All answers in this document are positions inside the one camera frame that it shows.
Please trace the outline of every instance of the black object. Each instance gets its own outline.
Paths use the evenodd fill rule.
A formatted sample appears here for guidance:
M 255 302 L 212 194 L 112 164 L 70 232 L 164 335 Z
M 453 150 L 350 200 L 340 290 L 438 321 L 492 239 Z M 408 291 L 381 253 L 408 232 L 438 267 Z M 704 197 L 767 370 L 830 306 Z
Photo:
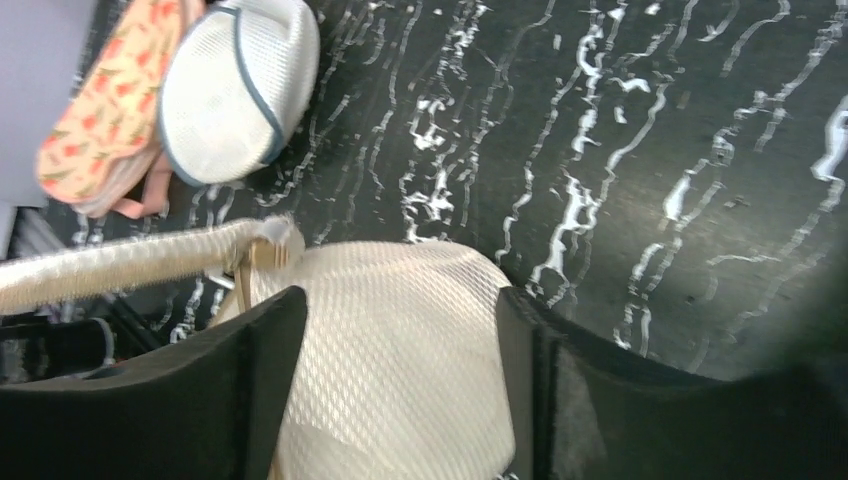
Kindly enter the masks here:
M 18 316 L 0 326 L 0 342 L 0 384 L 90 372 L 114 353 L 112 331 L 100 319 L 51 324 L 46 317 Z
M 720 382 L 518 288 L 501 291 L 497 322 L 521 480 L 848 478 L 848 357 Z
M 306 318 L 293 287 L 87 379 L 0 387 L 2 468 L 16 479 L 265 480 Z

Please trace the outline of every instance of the black marble surface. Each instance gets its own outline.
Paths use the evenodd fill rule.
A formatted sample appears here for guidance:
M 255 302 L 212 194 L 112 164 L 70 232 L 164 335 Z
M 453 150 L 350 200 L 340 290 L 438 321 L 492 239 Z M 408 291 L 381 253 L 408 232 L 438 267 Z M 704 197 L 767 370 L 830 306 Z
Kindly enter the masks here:
M 845 351 L 848 0 L 313 1 L 278 162 L 69 245 L 292 211 L 313 245 L 449 239 L 598 335 L 717 378 Z M 127 292 L 174 337 L 224 291 Z

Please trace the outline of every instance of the mesh laundry bag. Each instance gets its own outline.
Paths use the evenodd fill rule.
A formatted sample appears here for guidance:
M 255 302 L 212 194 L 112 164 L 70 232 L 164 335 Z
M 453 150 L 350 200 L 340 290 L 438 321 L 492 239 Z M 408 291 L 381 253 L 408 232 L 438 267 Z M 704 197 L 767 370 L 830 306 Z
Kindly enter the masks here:
M 176 173 L 192 185 L 220 183 L 276 159 L 309 104 L 318 50 L 301 0 L 211 7 L 160 92 L 159 131 Z
M 0 265 L 0 313 L 222 265 L 238 301 L 215 323 L 288 286 L 307 294 L 274 478 L 489 480 L 507 468 L 515 441 L 494 310 L 508 281 L 468 247 L 304 249 L 286 217 L 236 221 Z

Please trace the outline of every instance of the table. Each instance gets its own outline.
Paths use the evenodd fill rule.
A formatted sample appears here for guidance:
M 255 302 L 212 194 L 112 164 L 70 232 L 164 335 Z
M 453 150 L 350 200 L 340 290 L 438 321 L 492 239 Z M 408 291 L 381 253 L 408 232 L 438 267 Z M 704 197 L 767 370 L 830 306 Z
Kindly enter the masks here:
M 313 245 L 451 240 L 624 348 L 730 379 L 844 351 L 845 0 L 311 2 L 280 160 L 69 244 L 294 212 Z M 128 294 L 177 332 L 225 291 Z

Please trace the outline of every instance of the bag handle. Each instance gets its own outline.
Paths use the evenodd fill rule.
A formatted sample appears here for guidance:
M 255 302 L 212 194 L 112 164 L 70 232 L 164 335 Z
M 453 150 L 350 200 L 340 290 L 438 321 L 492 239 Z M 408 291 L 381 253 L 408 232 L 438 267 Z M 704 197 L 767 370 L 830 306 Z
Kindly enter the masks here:
M 223 266 L 227 272 L 243 264 L 281 268 L 296 262 L 304 248 L 294 220 L 275 216 L 15 260 L 0 265 L 0 315 L 175 280 L 216 267 Z

